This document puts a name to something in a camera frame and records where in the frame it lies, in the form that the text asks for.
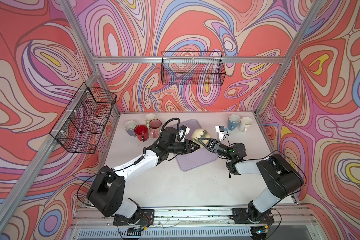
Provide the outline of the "lavender mug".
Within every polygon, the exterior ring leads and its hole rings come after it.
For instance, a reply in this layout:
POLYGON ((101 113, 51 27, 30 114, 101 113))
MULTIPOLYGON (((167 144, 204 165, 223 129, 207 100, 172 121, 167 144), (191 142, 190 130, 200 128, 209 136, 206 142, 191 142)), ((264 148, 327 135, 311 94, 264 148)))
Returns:
POLYGON ((129 120, 125 123, 124 125, 125 130, 127 132, 127 134, 131 137, 135 137, 136 133, 135 133, 135 129, 137 127, 137 122, 134 120, 129 120))

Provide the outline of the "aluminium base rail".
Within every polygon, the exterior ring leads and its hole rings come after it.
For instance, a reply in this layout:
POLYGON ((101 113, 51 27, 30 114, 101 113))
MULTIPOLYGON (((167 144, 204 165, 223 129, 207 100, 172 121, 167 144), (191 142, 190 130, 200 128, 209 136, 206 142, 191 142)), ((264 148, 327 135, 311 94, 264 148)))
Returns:
POLYGON ((151 220, 125 225, 94 209, 78 210, 66 240, 324 240, 308 207, 279 205, 263 220, 245 220, 244 206, 145 208, 151 220))

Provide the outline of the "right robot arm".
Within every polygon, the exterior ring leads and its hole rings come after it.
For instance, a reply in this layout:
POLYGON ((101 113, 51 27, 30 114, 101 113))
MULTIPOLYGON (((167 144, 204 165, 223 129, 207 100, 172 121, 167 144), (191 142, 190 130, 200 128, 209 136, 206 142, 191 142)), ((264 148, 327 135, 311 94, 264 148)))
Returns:
POLYGON ((261 175, 266 188, 248 203, 248 221, 259 223, 272 207, 303 187, 303 177, 280 155, 270 154, 265 158, 246 160, 246 147, 243 143, 230 146, 216 139, 200 138, 198 142, 209 152, 227 159, 226 167, 230 175, 261 175))

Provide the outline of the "beige ceramic teapot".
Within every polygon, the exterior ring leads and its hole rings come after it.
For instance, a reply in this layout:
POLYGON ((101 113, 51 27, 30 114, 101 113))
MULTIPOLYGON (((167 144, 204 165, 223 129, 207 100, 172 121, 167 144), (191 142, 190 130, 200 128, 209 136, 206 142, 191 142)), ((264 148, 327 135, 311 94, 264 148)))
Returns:
POLYGON ((198 142, 199 138, 211 138, 211 135, 204 129, 196 129, 191 136, 191 140, 200 145, 198 142))

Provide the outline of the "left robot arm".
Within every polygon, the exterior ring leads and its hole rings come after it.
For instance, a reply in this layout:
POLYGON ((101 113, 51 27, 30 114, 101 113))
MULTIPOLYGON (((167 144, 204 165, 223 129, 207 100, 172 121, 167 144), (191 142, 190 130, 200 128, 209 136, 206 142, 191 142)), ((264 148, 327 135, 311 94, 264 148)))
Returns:
POLYGON ((145 171, 169 161, 170 154, 175 156, 191 154, 201 146, 186 139, 189 128, 180 125, 179 118, 169 119, 164 123, 159 137, 143 153, 131 161, 110 168, 102 167, 93 179, 87 193, 87 200, 104 217, 124 217, 136 222, 141 216, 141 207, 136 201, 124 197, 125 186, 145 171))

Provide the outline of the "red mug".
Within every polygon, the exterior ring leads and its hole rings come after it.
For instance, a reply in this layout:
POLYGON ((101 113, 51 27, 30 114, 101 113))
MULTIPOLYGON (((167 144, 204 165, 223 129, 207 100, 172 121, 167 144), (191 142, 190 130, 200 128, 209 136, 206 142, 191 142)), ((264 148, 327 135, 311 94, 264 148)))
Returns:
POLYGON ((135 128, 135 135, 137 139, 141 142, 145 142, 149 139, 150 133, 146 125, 138 125, 135 128))

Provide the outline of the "light green mug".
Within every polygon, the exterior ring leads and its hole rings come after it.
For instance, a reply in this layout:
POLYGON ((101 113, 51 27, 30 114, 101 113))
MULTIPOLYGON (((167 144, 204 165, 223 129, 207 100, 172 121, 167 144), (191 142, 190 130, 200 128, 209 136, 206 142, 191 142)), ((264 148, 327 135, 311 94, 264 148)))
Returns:
POLYGON ((155 114, 147 114, 145 116, 145 122, 146 122, 146 125, 149 125, 149 123, 153 120, 155 120, 157 118, 157 116, 155 114))

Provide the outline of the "blue floral mug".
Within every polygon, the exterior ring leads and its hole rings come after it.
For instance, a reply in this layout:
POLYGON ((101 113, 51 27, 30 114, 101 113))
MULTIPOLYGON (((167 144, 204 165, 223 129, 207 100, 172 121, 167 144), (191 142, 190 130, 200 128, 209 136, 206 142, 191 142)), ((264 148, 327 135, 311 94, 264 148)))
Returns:
POLYGON ((232 114, 228 118, 227 129, 233 131, 241 122, 241 117, 235 114, 232 114))

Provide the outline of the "white mug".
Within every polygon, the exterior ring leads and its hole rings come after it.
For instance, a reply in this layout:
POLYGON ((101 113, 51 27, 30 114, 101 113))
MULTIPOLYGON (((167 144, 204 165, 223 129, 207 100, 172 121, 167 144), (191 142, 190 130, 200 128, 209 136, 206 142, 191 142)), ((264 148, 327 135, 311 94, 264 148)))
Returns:
POLYGON ((242 117, 238 129, 242 133, 246 133, 253 125, 254 121, 250 117, 242 117))

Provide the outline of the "lavender tray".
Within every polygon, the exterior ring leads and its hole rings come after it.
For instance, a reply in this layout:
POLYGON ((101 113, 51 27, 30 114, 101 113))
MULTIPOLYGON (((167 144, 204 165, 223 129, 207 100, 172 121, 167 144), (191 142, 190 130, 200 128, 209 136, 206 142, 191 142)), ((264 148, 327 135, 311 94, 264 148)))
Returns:
MULTIPOLYGON (((191 136, 196 129, 202 129, 199 122, 195 119, 186 120, 180 122, 180 125, 185 125, 186 127, 190 128, 190 132, 186 135, 186 140, 191 140, 191 136)), ((217 160, 217 154, 209 152, 205 148, 200 148, 197 151, 186 154, 186 155, 178 155, 176 160, 179 164, 179 167, 182 171, 189 171, 194 168, 200 167, 202 165, 208 164, 217 160)))

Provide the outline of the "pink patterned mug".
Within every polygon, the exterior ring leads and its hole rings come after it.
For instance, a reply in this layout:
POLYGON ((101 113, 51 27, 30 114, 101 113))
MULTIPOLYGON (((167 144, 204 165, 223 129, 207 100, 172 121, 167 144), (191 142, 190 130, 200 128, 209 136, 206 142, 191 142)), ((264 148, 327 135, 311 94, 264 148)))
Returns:
POLYGON ((157 139, 161 134, 162 122, 161 120, 154 119, 149 123, 151 138, 157 139))

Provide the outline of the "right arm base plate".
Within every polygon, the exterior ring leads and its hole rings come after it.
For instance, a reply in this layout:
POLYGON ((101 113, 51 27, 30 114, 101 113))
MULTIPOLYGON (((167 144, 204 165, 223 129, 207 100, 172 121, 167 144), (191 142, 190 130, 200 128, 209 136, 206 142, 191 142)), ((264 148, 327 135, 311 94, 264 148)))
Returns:
POLYGON ((271 225, 275 222, 271 210, 264 213, 258 213, 255 209, 248 208, 233 208, 232 214, 229 218, 235 222, 235 224, 265 224, 271 225))

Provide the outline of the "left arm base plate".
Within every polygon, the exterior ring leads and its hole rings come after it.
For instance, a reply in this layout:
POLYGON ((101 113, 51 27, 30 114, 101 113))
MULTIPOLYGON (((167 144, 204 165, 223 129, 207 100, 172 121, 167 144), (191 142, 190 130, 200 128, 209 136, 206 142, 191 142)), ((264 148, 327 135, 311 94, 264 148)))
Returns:
POLYGON ((114 226, 141 226, 149 227, 154 223, 155 210, 154 209, 142 209, 137 210, 132 217, 127 218, 122 215, 115 215, 114 226))

